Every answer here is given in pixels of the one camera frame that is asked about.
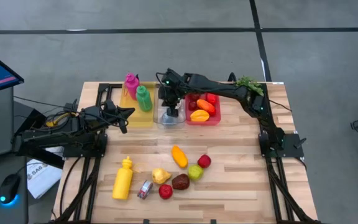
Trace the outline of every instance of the yellow bin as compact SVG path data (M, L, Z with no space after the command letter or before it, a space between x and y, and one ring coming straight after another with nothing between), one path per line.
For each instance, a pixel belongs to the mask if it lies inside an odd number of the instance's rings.
M155 82L141 82L139 85L145 86L149 91L153 105L152 109L146 112L142 111L138 102L131 98L125 84L122 84L121 100L119 106L122 108L135 108L135 112L128 118L128 127L149 128L153 126Z

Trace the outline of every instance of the green leafy vegetable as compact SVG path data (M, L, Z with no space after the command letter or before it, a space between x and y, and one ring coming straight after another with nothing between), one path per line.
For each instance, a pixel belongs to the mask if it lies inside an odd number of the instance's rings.
M264 90L261 89L261 84L249 77L241 77L236 81L236 86L245 86L247 89L257 92L259 95L264 95Z

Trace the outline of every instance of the orange pepper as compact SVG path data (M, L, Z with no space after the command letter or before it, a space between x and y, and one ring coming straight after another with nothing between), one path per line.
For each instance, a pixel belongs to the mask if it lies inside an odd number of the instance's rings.
M185 168L187 166L186 154L178 146L173 146L171 153L172 153L173 160L180 167Z
M205 110L196 110L190 115L191 121L206 121L209 118L209 114Z
M216 114L216 109L214 107L214 105L212 105L211 103L208 103L205 100L197 100L197 106L199 108L201 108L202 110L205 110L209 113L209 115L215 115Z

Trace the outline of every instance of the green bottle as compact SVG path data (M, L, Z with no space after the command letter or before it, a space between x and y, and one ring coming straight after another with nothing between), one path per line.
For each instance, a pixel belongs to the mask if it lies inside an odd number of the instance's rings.
M153 107L150 93L145 86L138 86L136 88L136 100L142 111L149 111Z

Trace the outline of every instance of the black floor line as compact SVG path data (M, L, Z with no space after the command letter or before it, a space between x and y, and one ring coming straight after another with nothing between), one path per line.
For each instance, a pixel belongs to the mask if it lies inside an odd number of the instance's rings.
M169 34L255 32L251 27L194 27L150 29L0 30L0 34Z
M260 59L262 61L262 68L264 70L265 81L271 82L272 76L270 75L269 63L267 61L264 38L261 33L259 17L258 17L258 10L256 9L255 0L249 0L249 4L251 6L252 18L254 20L256 39L258 41L259 55L260 55Z
M261 28L261 32L358 32L358 27Z

